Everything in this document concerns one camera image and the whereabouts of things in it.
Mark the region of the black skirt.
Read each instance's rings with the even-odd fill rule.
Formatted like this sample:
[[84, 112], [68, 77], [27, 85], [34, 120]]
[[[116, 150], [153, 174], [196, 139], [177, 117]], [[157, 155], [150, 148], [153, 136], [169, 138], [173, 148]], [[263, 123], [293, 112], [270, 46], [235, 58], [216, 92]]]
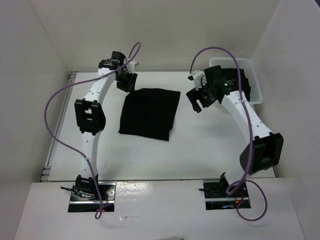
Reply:
[[179, 91], [141, 88], [124, 100], [118, 132], [169, 141], [180, 101]]

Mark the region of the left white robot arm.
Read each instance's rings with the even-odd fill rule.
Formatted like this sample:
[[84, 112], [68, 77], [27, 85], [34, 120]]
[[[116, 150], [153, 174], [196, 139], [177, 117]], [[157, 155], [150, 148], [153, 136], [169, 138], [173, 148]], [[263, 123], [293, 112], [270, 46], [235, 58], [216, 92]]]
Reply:
[[97, 155], [98, 142], [104, 130], [107, 119], [102, 103], [111, 87], [116, 87], [126, 93], [135, 89], [137, 74], [134, 73], [137, 63], [132, 61], [129, 66], [118, 69], [126, 63], [126, 56], [119, 51], [113, 51], [111, 58], [103, 59], [98, 65], [98, 80], [95, 80], [88, 93], [74, 102], [76, 124], [81, 132], [81, 152], [83, 162], [75, 180], [74, 190], [82, 193], [88, 200], [99, 197]]

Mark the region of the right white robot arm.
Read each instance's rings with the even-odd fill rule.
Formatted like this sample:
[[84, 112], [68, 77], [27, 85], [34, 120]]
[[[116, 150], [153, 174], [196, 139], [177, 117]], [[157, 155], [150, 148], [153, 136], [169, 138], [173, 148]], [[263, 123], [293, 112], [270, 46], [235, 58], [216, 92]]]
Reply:
[[188, 79], [194, 83], [186, 93], [193, 110], [200, 113], [218, 102], [244, 136], [246, 147], [239, 162], [219, 179], [219, 192], [229, 197], [241, 182], [279, 164], [284, 138], [267, 127], [249, 104], [251, 86], [243, 69], [215, 65], [189, 73]]

